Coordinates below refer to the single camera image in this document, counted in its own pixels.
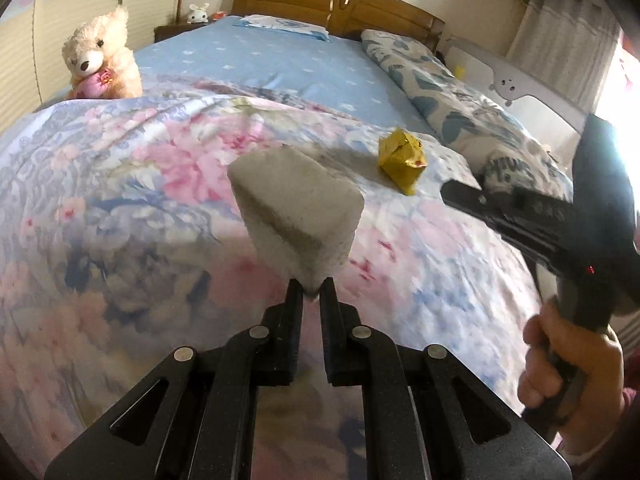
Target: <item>white pillow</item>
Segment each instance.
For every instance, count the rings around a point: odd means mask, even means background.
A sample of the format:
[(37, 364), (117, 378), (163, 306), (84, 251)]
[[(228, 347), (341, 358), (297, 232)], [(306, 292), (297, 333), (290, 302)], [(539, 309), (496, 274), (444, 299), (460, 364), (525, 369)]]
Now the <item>white pillow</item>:
[(286, 18), (274, 18), (273, 16), (263, 16), (262, 14), (252, 14), (245, 16), (234, 23), (238, 27), (256, 27), (270, 28), (271, 30), (284, 30), (295, 34), (304, 34), (305, 36), (313, 36), (316, 40), (330, 41), (329, 33), (320, 25), (311, 25), (311, 23), (297, 22), (296, 20), (288, 20)]

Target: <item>white sponge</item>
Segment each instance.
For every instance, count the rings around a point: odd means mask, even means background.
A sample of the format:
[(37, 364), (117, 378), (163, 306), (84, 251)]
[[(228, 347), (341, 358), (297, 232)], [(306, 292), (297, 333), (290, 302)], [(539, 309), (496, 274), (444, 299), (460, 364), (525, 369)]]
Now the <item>white sponge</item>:
[(364, 208), (358, 187), (290, 146), (241, 155), (228, 177), (260, 257), (315, 295), (351, 250)]

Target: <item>folded blanket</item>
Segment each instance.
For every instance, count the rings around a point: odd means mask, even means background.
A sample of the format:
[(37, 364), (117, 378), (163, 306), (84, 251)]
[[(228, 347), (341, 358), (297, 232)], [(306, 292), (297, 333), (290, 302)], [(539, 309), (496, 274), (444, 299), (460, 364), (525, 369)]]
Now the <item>folded blanket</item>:
[(466, 158), (485, 188), (521, 186), (559, 198), (572, 196), (569, 178), (524, 126), (456, 79), (423, 44), (365, 30), (362, 47), (407, 94), (438, 140)]

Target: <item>nightstand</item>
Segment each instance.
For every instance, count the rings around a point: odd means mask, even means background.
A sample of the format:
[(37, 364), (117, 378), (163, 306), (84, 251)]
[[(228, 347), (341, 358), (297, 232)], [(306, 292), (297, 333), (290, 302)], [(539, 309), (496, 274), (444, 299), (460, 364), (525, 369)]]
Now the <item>nightstand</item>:
[(190, 30), (195, 30), (196, 28), (204, 27), (205, 25), (209, 25), (209, 23), (174, 23), (173, 25), (161, 25), (161, 27), (156, 27), (154, 29), (154, 43), (162, 40), (168, 40), (178, 34), (189, 32)]

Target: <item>pink flower plush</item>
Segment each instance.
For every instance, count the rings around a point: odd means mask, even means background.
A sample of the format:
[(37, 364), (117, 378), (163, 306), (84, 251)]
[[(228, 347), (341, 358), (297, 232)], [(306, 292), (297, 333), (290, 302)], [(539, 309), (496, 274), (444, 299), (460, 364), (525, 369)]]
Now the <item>pink flower plush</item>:
[(111, 70), (105, 68), (82, 80), (71, 92), (71, 99), (99, 99), (113, 82)]

